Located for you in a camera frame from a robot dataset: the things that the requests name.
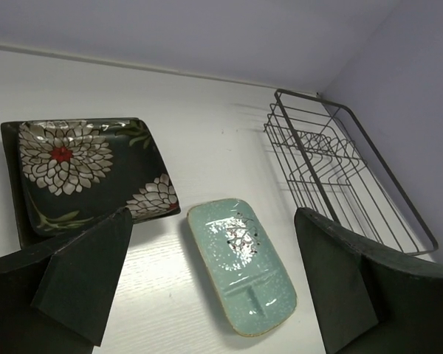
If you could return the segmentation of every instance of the metal wire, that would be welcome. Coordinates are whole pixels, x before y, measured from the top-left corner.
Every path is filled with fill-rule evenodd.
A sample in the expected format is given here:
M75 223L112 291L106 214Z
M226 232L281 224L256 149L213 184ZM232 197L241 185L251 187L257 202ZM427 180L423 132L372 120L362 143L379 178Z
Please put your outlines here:
M286 97L294 104L286 105ZM297 207L315 209L351 231L408 254L437 250L435 237L349 108L285 90L277 90L275 99L264 131ZM308 101L320 105L314 110ZM334 113L319 110L318 106L322 105L333 108L330 111ZM363 135L422 227L429 244L417 238L371 172L345 125L337 118L340 111L347 113Z

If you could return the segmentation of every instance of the white wall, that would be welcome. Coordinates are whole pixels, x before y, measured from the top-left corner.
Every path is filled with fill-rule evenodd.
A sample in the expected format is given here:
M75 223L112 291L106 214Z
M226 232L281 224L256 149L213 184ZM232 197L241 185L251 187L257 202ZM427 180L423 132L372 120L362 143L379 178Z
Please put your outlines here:
M0 0L0 42L321 91L399 0Z
M443 262L443 0L402 1L324 96L364 124Z

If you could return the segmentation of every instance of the black plate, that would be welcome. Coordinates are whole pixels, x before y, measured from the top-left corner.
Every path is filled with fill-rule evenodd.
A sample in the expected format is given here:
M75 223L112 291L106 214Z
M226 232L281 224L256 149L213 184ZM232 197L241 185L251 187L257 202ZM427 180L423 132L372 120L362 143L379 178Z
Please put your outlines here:
M1 133L22 247L25 234L35 243L78 232L119 207L128 207L135 223L180 212L164 161L139 119L6 122Z

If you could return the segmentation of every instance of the wire basket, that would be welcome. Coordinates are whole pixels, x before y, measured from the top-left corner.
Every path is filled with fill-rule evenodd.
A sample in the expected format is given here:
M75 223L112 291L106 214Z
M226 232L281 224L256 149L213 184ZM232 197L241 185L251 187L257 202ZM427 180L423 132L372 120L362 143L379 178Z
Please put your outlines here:
M432 232L348 107L286 90L277 90L275 101L264 130L297 207L407 254L437 250ZM358 149L382 169L373 173Z

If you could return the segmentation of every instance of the dish divider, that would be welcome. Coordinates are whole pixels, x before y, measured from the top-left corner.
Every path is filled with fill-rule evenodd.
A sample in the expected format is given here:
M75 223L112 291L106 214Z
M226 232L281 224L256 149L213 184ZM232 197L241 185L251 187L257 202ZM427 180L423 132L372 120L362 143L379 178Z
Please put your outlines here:
M353 232L410 255L438 249L351 109L279 89L264 131L297 207L312 208Z

